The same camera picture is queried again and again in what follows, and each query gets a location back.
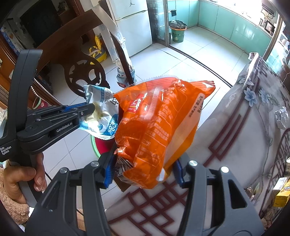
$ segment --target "metal screw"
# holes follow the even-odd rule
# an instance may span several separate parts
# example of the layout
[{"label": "metal screw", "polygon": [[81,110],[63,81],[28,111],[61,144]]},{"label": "metal screw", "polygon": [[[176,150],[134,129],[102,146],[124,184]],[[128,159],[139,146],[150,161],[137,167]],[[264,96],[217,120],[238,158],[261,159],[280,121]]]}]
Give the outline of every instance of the metal screw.
[{"label": "metal screw", "polygon": [[64,173],[68,172],[68,169],[66,167],[62,167],[62,168],[60,168],[59,171],[60,171],[60,173],[64,174]]},{"label": "metal screw", "polygon": [[222,166],[220,169],[221,169],[221,171],[224,172],[224,173],[228,173],[228,172],[229,172],[229,169],[228,169],[228,167],[226,167],[226,166]]},{"label": "metal screw", "polygon": [[190,164],[191,166],[197,166],[197,161],[195,161],[195,160],[191,160],[191,161],[189,161],[189,164]]},{"label": "metal screw", "polygon": [[97,167],[97,166],[99,166],[99,162],[98,161],[93,161],[93,162],[91,162],[91,166],[92,167]]}]

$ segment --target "orange plastic packaging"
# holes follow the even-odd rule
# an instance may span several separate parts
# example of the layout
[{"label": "orange plastic packaging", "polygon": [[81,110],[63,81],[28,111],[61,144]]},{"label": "orange plastic packaging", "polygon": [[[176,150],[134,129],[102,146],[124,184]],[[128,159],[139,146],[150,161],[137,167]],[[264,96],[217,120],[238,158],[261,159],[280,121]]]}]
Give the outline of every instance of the orange plastic packaging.
[{"label": "orange plastic packaging", "polygon": [[164,181],[191,145],[203,100],[214,90],[213,81],[166,77],[116,93],[124,111],[115,134],[121,180],[148,189]]}]

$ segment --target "trash can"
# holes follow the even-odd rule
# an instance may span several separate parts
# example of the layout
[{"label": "trash can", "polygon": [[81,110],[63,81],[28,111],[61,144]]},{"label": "trash can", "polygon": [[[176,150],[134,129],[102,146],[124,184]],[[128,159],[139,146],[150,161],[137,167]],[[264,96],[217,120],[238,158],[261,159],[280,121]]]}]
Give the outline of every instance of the trash can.
[{"label": "trash can", "polygon": [[176,43],[183,42],[186,24],[179,20],[173,20],[169,22],[169,27],[171,29],[172,40]]}]

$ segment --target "fuzzy brown sleeve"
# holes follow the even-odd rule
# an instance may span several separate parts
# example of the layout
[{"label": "fuzzy brown sleeve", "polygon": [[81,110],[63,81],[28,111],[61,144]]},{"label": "fuzzy brown sleeve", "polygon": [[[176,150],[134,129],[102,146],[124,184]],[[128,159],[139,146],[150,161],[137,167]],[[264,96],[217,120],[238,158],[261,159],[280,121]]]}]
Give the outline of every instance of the fuzzy brown sleeve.
[{"label": "fuzzy brown sleeve", "polygon": [[3,173],[4,169],[0,168],[0,200],[16,224],[22,224],[28,220],[29,206],[17,203],[8,197],[4,190]]}]

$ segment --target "white refrigerator door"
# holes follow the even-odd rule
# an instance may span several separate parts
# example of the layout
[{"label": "white refrigerator door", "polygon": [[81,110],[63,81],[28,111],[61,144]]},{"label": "white refrigerator door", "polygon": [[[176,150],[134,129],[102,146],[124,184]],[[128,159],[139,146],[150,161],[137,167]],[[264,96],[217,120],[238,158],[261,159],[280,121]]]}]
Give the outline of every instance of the white refrigerator door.
[{"label": "white refrigerator door", "polygon": [[146,0],[109,0],[109,3],[116,21],[148,10]]},{"label": "white refrigerator door", "polygon": [[129,56],[133,56],[152,44],[148,11],[143,11],[117,21],[117,26],[126,39]]}]

